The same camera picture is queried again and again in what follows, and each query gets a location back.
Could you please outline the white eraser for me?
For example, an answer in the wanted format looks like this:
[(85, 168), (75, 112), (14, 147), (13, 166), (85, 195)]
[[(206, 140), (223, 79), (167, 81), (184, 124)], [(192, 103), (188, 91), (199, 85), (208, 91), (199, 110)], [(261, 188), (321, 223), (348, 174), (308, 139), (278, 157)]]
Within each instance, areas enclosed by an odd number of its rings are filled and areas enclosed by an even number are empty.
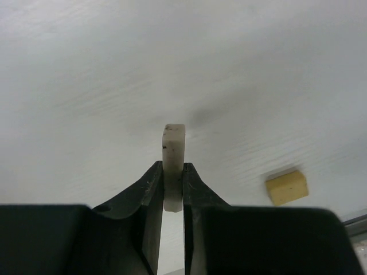
[(163, 206), (167, 212), (182, 210), (182, 172), (185, 158), (184, 124), (167, 124), (162, 136)]

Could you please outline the tan eraser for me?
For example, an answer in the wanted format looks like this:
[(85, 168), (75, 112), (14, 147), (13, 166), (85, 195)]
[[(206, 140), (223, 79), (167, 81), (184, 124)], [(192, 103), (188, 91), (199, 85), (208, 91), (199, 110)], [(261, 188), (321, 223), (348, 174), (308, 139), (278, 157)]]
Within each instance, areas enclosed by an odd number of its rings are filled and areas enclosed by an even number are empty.
[(309, 195), (307, 179), (299, 170), (269, 179), (265, 186), (274, 206), (285, 205)]

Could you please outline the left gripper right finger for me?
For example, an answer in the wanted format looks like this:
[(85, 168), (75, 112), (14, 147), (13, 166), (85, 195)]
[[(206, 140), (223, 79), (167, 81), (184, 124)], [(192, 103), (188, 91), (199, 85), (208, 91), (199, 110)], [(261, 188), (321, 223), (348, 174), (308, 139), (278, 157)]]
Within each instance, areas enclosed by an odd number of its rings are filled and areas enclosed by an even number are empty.
[(182, 174), (186, 274), (360, 274), (331, 211), (232, 206), (191, 163)]

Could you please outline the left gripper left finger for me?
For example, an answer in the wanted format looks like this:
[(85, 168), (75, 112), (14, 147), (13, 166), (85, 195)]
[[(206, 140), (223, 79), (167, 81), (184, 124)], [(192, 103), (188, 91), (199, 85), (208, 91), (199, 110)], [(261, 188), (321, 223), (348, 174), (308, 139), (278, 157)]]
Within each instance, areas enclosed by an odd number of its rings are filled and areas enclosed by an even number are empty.
[(156, 274), (163, 168), (108, 201), (1, 206), (2, 274)]

